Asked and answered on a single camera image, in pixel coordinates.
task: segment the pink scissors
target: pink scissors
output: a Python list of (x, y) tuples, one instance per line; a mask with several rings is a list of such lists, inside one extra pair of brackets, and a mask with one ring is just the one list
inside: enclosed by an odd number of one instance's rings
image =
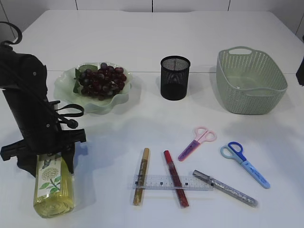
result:
[(214, 131), (209, 130), (206, 127), (197, 127), (195, 128), (196, 138), (187, 146), (187, 148), (179, 155), (178, 160), (184, 161), (199, 145), (203, 142), (213, 142), (217, 139), (216, 134)]

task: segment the glass plate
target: glass plate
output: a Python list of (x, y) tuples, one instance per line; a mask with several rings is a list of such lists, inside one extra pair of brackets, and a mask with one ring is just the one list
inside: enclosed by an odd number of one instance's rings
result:
[(87, 64), (97, 66), (99, 69), (101, 63), (106, 63), (108, 66), (113, 66), (114, 68), (122, 67), (110, 62), (84, 63), (73, 67), (63, 72), (62, 75), (55, 81), (54, 98), (57, 100), (65, 101), (68, 104), (78, 104), (84, 107), (85, 112), (87, 113), (103, 111), (112, 108), (116, 104), (121, 104), (121, 101), (125, 100), (125, 97), (128, 96), (128, 93), (131, 90), (130, 81), (133, 79), (132, 74), (125, 68), (123, 68), (123, 73), (127, 77), (127, 80), (124, 82), (125, 86), (119, 94), (116, 94), (112, 98), (107, 98), (103, 101), (99, 101), (97, 98), (86, 97), (80, 94), (75, 94), (73, 92), (75, 85), (75, 69), (78, 69), (80, 66)]

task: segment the pen holder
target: pen holder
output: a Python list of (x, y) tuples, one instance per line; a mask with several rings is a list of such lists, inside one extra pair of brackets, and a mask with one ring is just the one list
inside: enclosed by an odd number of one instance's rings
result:
[(190, 61), (181, 56), (168, 56), (161, 61), (161, 95), (178, 101), (187, 94)]

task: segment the clear plastic ruler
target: clear plastic ruler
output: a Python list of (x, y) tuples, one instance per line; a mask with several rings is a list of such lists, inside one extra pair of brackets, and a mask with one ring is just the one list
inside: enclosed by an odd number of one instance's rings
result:
[(150, 189), (150, 190), (174, 190), (184, 189), (193, 191), (213, 191), (213, 187), (199, 180), (194, 176), (179, 176), (181, 186), (174, 186), (172, 176), (146, 175), (143, 185), (139, 184), (139, 179), (143, 176), (136, 175), (133, 180), (133, 189)]

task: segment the silver glitter pen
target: silver glitter pen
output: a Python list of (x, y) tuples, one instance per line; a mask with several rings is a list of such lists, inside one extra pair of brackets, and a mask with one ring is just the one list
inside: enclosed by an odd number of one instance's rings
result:
[(195, 170), (193, 172), (193, 176), (197, 177), (198, 179), (202, 180), (203, 182), (210, 184), (214, 188), (236, 198), (237, 200), (239, 200), (251, 207), (255, 208), (258, 205), (258, 202), (254, 198), (251, 198), (250, 196), (248, 196), (210, 176), (207, 176), (206, 174), (204, 174), (202, 172)]

